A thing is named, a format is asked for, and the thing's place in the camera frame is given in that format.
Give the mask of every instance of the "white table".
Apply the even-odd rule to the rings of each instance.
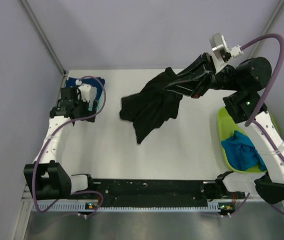
[[[121,97],[139,92],[162,71],[69,71],[72,78],[104,78],[107,102],[95,123],[75,124],[64,151],[64,168],[90,173],[93,178],[115,179],[213,180],[227,171],[216,119],[222,98],[230,91],[209,90],[200,99],[184,97],[177,119],[152,131],[140,145],[136,144],[132,123],[120,120]]]

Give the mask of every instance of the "lime green tray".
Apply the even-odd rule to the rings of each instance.
[[[278,131],[277,126],[276,126],[274,119],[271,116],[271,114],[270,114],[270,117],[271,117],[271,120],[273,122],[275,129]],[[246,135],[245,132],[237,124],[234,123],[233,119],[227,113],[227,111],[224,107],[222,107],[217,113],[217,128],[218,128],[218,136],[219,136],[220,143],[221,143],[221,141],[226,140],[229,137],[233,136],[235,130]],[[240,171],[240,170],[233,168],[227,160],[224,148],[222,147],[221,144],[220,144],[220,146],[221,146],[223,158],[224,158],[226,165],[230,169],[232,169],[234,172],[241,173],[241,174],[262,173],[262,171],[259,169],[258,165],[250,167],[245,171]]]

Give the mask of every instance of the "blue cloth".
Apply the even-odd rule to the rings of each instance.
[[[65,87],[66,87],[66,88],[71,88],[71,87],[75,88],[75,87],[77,87],[77,85],[76,85],[76,80],[77,80],[77,79],[78,79],[78,78],[69,77],[69,78],[66,80]],[[97,77],[97,79],[98,79],[99,81],[101,81],[101,83],[102,83],[103,86],[105,85],[105,79],[103,79],[103,78],[101,78],[101,77]],[[98,83],[95,79],[93,79],[93,78],[85,78],[85,79],[83,79],[82,83],[84,83],[84,84],[89,84],[89,85],[91,85],[92,87],[96,88],[96,91],[97,91],[97,92],[96,92],[95,100],[99,100],[99,99],[100,99],[100,97],[101,97],[101,95],[102,95],[102,92],[103,92],[103,89],[102,89],[102,87],[99,85],[99,83]]]
[[[266,166],[251,140],[239,131],[234,131],[234,135],[222,141],[221,144],[225,149],[227,160],[233,168],[245,171],[258,164],[261,171],[266,170]]]

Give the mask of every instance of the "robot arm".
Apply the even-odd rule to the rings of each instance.
[[[75,122],[73,125],[64,124],[96,113],[96,101],[93,103],[93,110],[89,111],[90,91],[91,86],[88,84],[82,84],[77,88],[62,88],[61,99],[50,112],[49,127],[42,148],[48,139],[50,141],[41,157],[36,175],[38,200],[66,199],[70,194],[88,188],[90,176],[82,172],[69,172],[68,169],[63,168],[62,154]],[[61,125],[64,126],[52,136]],[[24,175],[31,192],[34,164],[38,158],[39,155],[36,156],[33,164],[27,164],[24,168]]]
[[[284,200],[284,163],[274,147],[284,156],[284,142],[273,126],[266,105],[262,106],[255,117],[255,123],[244,126],[260,99],[257,91],[265,88],[270,79],[271,66],[265,58],[257,57],[241,63],[234,69],[227,65],[227,61],[242,54],[240,47],[229,49],[224,37],[219,33],[210,38],[210,43],[212,53],[201,55],[178,74],[177,81],[165,89],[192,98],[199,98],[208,89],[237,91],[223,98],[225,108],[234,122],[245,131],[258,152],[266,153],[262,157],[268,173],[233,172],[224,178],[223,183],[229,192],[258,193],[266,202],[278,203]],[[274,146],[258,125],[266,130]]]

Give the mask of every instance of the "purple cable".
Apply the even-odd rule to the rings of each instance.
[[[104,85],[101,83],[101,81],[99,81],[96,77],[94,76],[84,76],[82,78],[80,78],[79,80],[82,81],[83,79],[87,79],[87,78],[90,78],[90,79],[95,79],[99,85],[102,87],[103,89],[103,92],[104,92],[104,101],[103,101],[103,105],[101,106],[101,109],[99,109],[95,114],[93,115],[90,115],[90,116],[86,116],[86,117],[80,117],[80,118],[76,118],[76,119],[73,119],[73,120],[69,120],[65,123],[63,123],[62,125],[60,125],[58,128],[55,129],[55,131],[53,131],[52,133],[52,137],[55,136],[55,134],[62,128],[64,127],[65,125],[67,124],[70,124],[70,123],[74,123],[76,121],[83,121],[83,120],[87,120],[87,119],[91,119],[93,117],[95,117],[96,115],[98,115],[104,108],[105,106],[105,103],[106,103],[106,92],[105,92],[105,88],[104,88]],[[32,195],[33,195],[33,200],[34,200],[34,206],[36,208],[36,210],[40,213],[45,213],[47,212],[57,201],[58,199],[56,199],[55,201],[52,202],[52,204],[50,204],[45,210],[40,210],[39,206],[38,206],[38,203],[37,203],[37,198],[36,198],[36,174],[37,174],[37,168],[38,168],[38,164],[48,146],[48,144],[50,143],[51,141],[51,138],[47,139],[47,141],[45,142],[43,148],[41,149],[39,155],[38,155],[38,158],[36,159],[36,162],[35,162],[35,166],[34,166],[34,171],[33,171],[33,177],[32,177]]]
[[[248,127],[254,120],[255,116],[258,114],[258,112],[260,111],[261,107],[263,106],[263,103],[265,102],[265,99],[268,95],[268,93],[270,92],[272,86],[273,86],[273,83],[275,82],[275,79],[281,69],[281,66],[282,66],[282,63],[283,63],[283,60],[284,60],[284,38],[279,35],[279,34],[276,34],[276,33],[270,33],[270,34],[266,34],[266,35],[263,35],[263,36],[259,36],[257,37],[256,39],[253,39],[252,41],[249,41],[247,44],[243,45],[240,49],[241,51],[248,48],[249,46],[253,45],[254,43],[257,43],[261,40],[264,40],[264,39],[269,39],[269,38],[275,38],[278,40],[278,43],[280,45],[280,53],[278,55],[278,59],[277,59],[277,62],[276,62],[276,65],[275,65],[275,68],[274,68],[274,71],[272,73],[272,76],[270,78],[270,80],[268,81],[268,84],[264,90],[264,92],[262,93],[262,96],[260,98],[260,100],[257,102],[251,116],[248,118],[248,120],[246,121],[245,123],[245,126]]]
[[[265,137],[267,138],[267,140],[269,141],[269,143],[271,144],[272,148],[274,149],[274,151],[278,151],[278,148],[276,147],[275,143],[273,142],[273,140],[271,139],[271,137],[269,136],[269,134],[267,133],[267,131],[262,127],[261,124],[259,124],[257,121],[253,120],[253,123],[262,131],[262,133],[265,135]],[[279,153],[278,157],[281,159],[281,161],[284,163],[284,156]],[[276,211],[278,211],[279,213],[284,215],[284,212],[282,212],[280,209],[277,209],[275,206],[270,205],[272,208],[274,208]]]
[[[96,211],[101,207],[101,205],[103,204],[103,201],[104,201],[104,198],[103,198],[103,195],[98,192],[98,191],[93,191],[93,190],[88,190],[88,191],[78,191],[78,192],[75,192],[73,193],[73,195],[79,195],[79,194],[97,194],[98,196],[101,197],[101,201],[100,203],[97,205],[97,207],[95,208],[95,210],[93,212],[91,212],[89,215],[87,215],[87,218],[90,218],[92,215],[94,215],[96,213]],[[53,225],[54,223],[58,222],[60,219],[63,219],[67,216],[74,216],[74,215],[77,215],[79,213],[76,213],[76,212],[71,212],[71,213],[67,213],[67,214],[64,214],[60,217],[58,217],[57,219],[53,220],[52,222],[50,222],[48,225],[46,225],[46,227],[40,231],[38,230],[35,230],[35,226],[34,226],[34,221],[32,221],[32,232],[33,234],[40,234],[42,233],[44,230],[48,229],[51,225]]]
[[[248,197],[249,197],[249,196],[250,196],[250,193],[248,193],[248,194],[246,195],[246,197],[244,198],[243,202],[240,204],[240,206],[238,206],[238,208],[237,208],[234,212],[230,213],[230,215],[226,215],[225,217],[226,217],[226,218],[227,218],[227,217],[232,217],[232,216],[234,216],[236,213],[238,213],[238,211],[240,210],[240,208],[242,208],[243,205],[244,205],[244,204],[246,203],[246,201],[248,200]],[[222,215],[205,214],[205,213],[201,213],[201,215],[210,216],[210,217],[218,217],[218,218],[224,217],[224,216],[222,216]]]

